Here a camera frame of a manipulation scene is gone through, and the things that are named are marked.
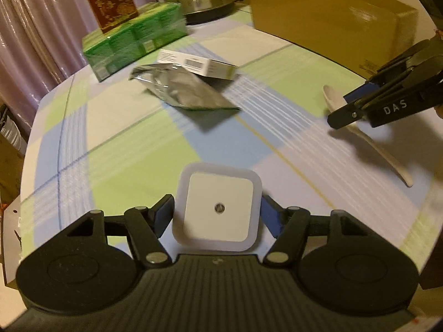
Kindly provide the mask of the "purple curtain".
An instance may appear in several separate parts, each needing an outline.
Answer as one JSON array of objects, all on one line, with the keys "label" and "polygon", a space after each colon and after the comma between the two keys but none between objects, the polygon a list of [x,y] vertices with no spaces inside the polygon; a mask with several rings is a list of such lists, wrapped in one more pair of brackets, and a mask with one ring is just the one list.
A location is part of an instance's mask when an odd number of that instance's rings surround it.
[{"label": "purple curtain", "polygon": [[1,0],[1,102],[25,136],[41,99],[86,65],[98,24],[87,0]]}]

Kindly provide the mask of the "silver foil bag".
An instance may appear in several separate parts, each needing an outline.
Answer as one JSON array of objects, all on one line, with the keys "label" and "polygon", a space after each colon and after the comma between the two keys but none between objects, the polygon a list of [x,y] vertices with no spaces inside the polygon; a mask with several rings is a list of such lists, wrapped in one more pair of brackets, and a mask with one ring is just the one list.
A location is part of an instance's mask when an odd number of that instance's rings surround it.
[{"label": "silver foil bag", "polygon": [[135,67],[129,79],[142,82],[158,99],[184,110],[238,110],[220,92],[179,64]]}]

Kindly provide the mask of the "brown cardboard box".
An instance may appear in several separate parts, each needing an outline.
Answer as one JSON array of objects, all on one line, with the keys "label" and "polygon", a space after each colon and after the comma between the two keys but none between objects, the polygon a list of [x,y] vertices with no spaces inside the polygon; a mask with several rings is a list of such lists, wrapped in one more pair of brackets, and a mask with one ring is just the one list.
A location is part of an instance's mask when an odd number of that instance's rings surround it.
[{"label": "brown cardboard box", "polygon": [[254,27],[369,78],[414,44],[418,11],[397,0],[249,0]]}]

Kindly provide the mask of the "checkered tablecloth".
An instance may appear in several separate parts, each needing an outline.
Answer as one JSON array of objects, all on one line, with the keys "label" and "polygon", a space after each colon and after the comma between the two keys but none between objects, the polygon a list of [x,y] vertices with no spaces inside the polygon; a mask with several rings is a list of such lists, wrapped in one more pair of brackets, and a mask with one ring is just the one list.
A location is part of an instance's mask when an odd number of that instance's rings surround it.
[{"label": "checkered tablecloth", "polygon": [[173,50],[237,66],[222,93],[238,110],[185,114],[152,96],[126,68],[99,82],[88,67],[40,102],[21,184],[22,251],[30,254],[82,214],[121,215],[175,193],[195,161],[251,169],[280,205],[342,209],[419,268],[442,229],[442,121],[432,110],[361,128],[405,166],[406,187],[348,130],[332,131],[323,88],[358,87],[357,74],[255,30],[248,9],[191,27]]}]

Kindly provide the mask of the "white green medicine box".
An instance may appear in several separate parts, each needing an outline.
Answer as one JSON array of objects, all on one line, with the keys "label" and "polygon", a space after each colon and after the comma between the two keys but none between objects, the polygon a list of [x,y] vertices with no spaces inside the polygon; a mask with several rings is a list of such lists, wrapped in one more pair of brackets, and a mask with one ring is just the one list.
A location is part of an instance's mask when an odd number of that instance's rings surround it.
[{"label": "white green medicine box", "polygon": [[236,74],[235,65],[173,50],[161,49],[157,62],[179,64],[193,74],[215,79],[233,80]]}]

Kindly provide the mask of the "green tissue pack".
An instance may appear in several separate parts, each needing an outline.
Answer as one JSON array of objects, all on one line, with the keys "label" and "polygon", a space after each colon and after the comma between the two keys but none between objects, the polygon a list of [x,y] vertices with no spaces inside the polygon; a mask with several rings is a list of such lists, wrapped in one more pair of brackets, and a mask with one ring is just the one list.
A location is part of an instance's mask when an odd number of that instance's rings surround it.
[{"label": "green tissue pack", "polygon": [[179,3],[150,2],[138,12],[106,33],[98,29],[83,38],[83,55],[98,81],[188,34]]}]

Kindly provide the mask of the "open box with clutter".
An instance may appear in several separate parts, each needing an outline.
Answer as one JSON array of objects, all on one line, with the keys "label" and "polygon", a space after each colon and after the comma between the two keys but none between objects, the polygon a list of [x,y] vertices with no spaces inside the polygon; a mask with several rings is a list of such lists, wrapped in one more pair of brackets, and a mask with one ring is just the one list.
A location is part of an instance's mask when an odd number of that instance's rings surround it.
[{"label": "open box with clutter", "polygon": [[1,218],[1,266],[4,284],[17,289],[16,272],[22,259],[22,238],[20,231],[21,201],[18,196],[4,210]]}]

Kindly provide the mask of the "white square night light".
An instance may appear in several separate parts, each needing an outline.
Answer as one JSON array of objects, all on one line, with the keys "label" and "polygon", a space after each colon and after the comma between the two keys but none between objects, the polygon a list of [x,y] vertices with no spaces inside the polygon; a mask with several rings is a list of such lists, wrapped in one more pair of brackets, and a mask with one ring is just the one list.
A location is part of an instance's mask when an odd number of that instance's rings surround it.
[{"label": "white square night light", "polygon": [[196,250],[243,252],[257,239],[262,182],[254,171],[204,162],[179,177],[172,231]]}]

